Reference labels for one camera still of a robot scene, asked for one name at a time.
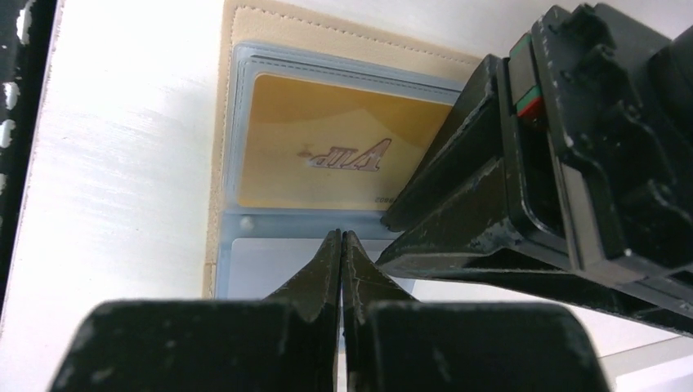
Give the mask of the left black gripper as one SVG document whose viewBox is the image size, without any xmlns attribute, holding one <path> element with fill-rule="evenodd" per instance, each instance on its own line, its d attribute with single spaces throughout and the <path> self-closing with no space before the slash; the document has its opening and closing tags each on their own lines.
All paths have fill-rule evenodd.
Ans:
<svg viewBox="0 0 693 392">
<path fill-rule="evenodd" d="M 509 51 L 516 116 L 545 135 L 566 257 L 598 310 L 692 333 L 692 32 L 553 6 Z"/>
</svg>

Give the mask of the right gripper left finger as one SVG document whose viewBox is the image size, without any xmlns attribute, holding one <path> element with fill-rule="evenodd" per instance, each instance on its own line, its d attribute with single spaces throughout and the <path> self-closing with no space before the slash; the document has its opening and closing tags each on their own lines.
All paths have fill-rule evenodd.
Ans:
<svg viewBox="0 0 693 392">
<path fill-rule="evenodd" d="M 342 233 L 261 300 L 109 301 L 82 322 L 54 391 L 334 391 Z"/>
</svg>

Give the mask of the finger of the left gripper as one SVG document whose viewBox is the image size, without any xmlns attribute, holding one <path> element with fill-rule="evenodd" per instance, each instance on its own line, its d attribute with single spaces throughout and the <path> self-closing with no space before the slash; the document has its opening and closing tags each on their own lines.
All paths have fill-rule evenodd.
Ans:
<svg viewBox="0 0 693 392">
<path fill-rule="evenodd" d="M 485 57 L 464 87 L 419 168 L 381 222 L 410 229 L 492 157 L 505 162 L 505 212 L 520 227 L 520 117 L 512 102 L 510 58 Z"/>
<path fill-rule="evenodd" d="M 503 160 L 490 159 L 439 207 L 391 243 L 376 264 L 399 278 L 483 283 L 692 335 L 692 304 L 650 289 L 590 279 L 566 247 L 544 245 L 512 222 Z"/>
</svg>

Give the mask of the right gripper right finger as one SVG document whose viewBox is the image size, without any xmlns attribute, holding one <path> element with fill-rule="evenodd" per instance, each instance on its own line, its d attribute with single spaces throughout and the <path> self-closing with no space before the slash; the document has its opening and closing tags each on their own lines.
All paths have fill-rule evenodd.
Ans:
<svg viewBox="0 0 693 392">
<path fill-rule="evenodd" d="M 583 326 L 547 302 L 421 302 L 342 236 L 351 391 L 607 391 Z"/>
</svg>

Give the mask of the beige card holder wallet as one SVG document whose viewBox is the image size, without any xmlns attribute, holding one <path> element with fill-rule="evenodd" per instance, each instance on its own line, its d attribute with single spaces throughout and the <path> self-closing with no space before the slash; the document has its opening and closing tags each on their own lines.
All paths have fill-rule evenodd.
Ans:
<svg viewBox="0 0 693 392">
<path fill-rule="evenodd" d="M 255 299 L 355 231 L 369 257 L 477 56 L 279 1 L 227 1 L 203 296 Z"/>
</svg>

